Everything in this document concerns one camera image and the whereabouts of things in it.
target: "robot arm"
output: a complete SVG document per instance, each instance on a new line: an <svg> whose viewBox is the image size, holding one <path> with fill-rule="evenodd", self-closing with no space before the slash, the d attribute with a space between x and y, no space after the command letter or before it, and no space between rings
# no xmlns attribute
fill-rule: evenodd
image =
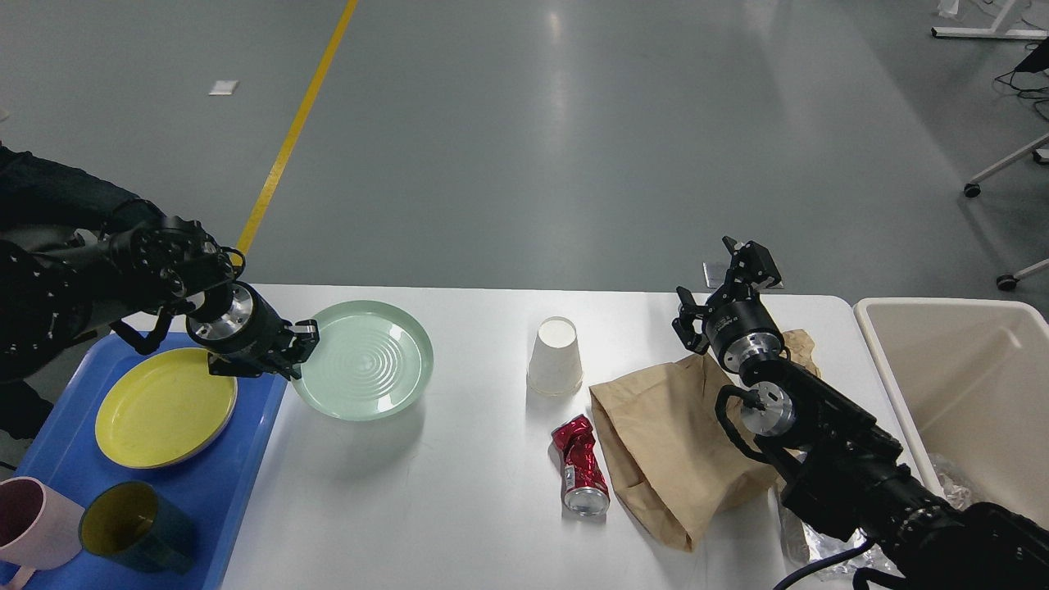
<svg viewBox="0 0 1049 590"><path fill-rule="evenodd" d="M237 280L243 255L220 247L199 223L165 216L82 170L0 147L0 206L13 212L8 226L101 234L91 245L0 240L0 382L31 375L105 326L149 354L179 314L190 337L211 352L213 374L298 378L296 365L319 340L314 320L293 325ZM12 227L2 229L10 235ZM123 322L142 311L157 316L147 337Z"/></svg>
<svg viewBox="0 0 1049 590"><path fill-rule="evenodd" d="M956 510L925 489L897 464L903 448L874 416L780 356L783 336L759 298L779 280L768 250L728 237L725 245L732 255L725 285L705 305L679 288L672 325L685 347L709 347L740 375L746 388L723 387L715 414L742 452L786 481L784 505L823 534L848 540L861 529L906 576L899 588L1049 587L1049 531L997 504ZM726 417L732 397L743 402L757 450Z"/></svg>

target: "crushed soda can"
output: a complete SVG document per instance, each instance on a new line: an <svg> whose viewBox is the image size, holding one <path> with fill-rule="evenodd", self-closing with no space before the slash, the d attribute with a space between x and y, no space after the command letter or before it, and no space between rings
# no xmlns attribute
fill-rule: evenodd
<svg viewBox="0 0 1049 590"><path fill-rule="evenodd" d="M581 517L600 517L608 510L608 486L594 455L594 426L580 414L551 436L561 452L564 506Z"/></svg>

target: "green plate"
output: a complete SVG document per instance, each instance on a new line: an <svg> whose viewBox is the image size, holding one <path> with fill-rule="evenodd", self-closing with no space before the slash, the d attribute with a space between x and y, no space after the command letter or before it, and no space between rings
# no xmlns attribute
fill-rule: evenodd
<svg viewBox="0 0 1049 590"><path fill-rule="evenodd" d="M295 391L342 420L374 420L411 405L433 372L433 345L415 318L381 301L345 301L314 316L321 341Z"/></svg>

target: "trash bin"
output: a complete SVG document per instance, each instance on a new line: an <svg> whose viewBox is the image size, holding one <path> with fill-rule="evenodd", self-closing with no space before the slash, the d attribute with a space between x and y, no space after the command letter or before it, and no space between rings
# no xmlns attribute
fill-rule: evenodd
<svg viewBox="0 0 1049 590"><path fill-rule="evenodd" d="M873 298L855 307L929 489L957 464L988 500L1049 526L1049 324L1015 301Z"/></svg>

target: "dark green mug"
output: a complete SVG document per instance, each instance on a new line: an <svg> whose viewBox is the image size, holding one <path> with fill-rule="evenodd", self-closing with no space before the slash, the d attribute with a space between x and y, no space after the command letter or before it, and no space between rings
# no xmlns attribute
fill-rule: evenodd
<svg viewBox="0 0 1049 590"><path fill-rule="evenodd" d="M195 536L189 517L145 482L107 489L80 520L85 550L138 571L188 572Z"/></svg>

